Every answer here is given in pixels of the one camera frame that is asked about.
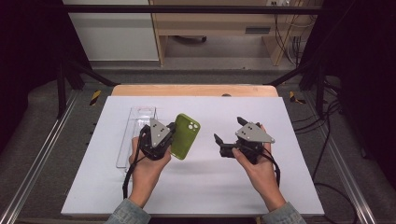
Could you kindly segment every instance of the black curtain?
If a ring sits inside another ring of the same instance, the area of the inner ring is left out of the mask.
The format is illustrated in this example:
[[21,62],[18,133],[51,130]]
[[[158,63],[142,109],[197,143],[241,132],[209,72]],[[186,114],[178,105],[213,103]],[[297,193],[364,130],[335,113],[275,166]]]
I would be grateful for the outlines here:
[[0,153],[28,106],[29,91],[55,80],[62,60],[73,59],[91,68],[68,14],[43,4],[0,0]]
[[[331,1],[337,6],[340,1]],[[314,56],[332,17],[318,18],[302,63]],[[396,1],[356,0],[320,64],[341,79],[340,100],[368,158],[396,188]]]

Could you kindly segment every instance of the gray sleeve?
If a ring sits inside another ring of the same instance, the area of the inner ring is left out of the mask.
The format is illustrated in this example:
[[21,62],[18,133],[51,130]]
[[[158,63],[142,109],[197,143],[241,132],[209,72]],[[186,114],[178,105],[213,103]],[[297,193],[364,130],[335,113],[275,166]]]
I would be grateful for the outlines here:
[[147,224],[150,219],[151,216],[142,208],[131,202],[129,199],[124,199],[124,201],[122,201],[110,216],[106,224]]
[[262,216],[265,223],[304,224],[305,221],[299,212],[291,205],[285,203],[282,207]]

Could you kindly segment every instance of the wrist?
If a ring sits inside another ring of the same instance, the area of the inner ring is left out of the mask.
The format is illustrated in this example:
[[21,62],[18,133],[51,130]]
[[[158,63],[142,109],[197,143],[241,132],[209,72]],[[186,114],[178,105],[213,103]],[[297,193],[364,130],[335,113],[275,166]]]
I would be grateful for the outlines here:
[[150,193],[143,190],[132,190],[129,200],[143,208],[149,200]]
[[283,198],[283,195],[277,186],[260,193],[260,195],[270,212],[280,208],[286,203],[286,200]]

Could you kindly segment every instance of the white surface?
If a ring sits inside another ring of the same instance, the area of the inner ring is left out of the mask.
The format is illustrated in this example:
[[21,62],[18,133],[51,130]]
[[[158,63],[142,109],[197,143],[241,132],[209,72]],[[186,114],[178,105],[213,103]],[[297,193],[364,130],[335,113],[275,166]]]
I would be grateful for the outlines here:
[[324,214],[282,98],[132,96],[107,98],[62,214],[108,215],[122,201],[124,176],[116,162],[130,108],[142,105],[157,106],[163,124],[185,113],[202,126],[187,158],[172,158],[164,168],[145,206],[153,216],[229,217],[268,212],[243,168],[235,159],[222,158],[215,143],[214,133],[225,143],[236,140],[234,132],[241,127],[238,116],[263,123],[275,138],[273,155],[287,201],[303,215]]
[[[148,5],[145,0],[64,0],[68,5]],[[69,13],[90,61],[159,61],[150,14]]]

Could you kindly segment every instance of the table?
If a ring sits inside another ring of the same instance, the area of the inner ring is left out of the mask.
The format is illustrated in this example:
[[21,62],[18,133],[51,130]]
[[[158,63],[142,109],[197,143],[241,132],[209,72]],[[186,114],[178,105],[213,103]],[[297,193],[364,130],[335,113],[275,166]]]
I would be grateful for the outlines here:
[[[237,96],[245,91],[256,96]],[[134,92],[140,96],[127,96]],[[223,93],[233,97],[219,97]],[[282,172],[280,189],[285,198],[304,216],[323,215],[283,99],[276,96],[274,87],[249,85],[116,87],[106,100],[62,214],[100,217],[114,211],[122,200],[124,171],[116,168],[116,160],[129,110],[133,105],[155,105],[160,122],[167,124],[183,112],[199,121],[202,129],[187,158],[173,158],[164,168],[145,206],[152,216],[256,217],[268,212],[243,168],[234,159],[222,158],[214,141],[213,133],[224,142],[236,140],[234,131],[241,127],[237,116],[264,123],[275,138],[273,154]]]
[[[278,2],[283,7],[286,1],[262,0],[149,0],[153,6],[248,6],[269,7],[271,2]],[[322,1],[290,0],[294,7],[318,7]],[[309,36],[315,23],[309,15],[274,15],[257,14],[180,14],[153,13],[154,34],[159,53],[160,64],[164,64],[167,38],[169,35],[258,35],[270,54],[273,65],[280,65],[283,53],[292,36]]]

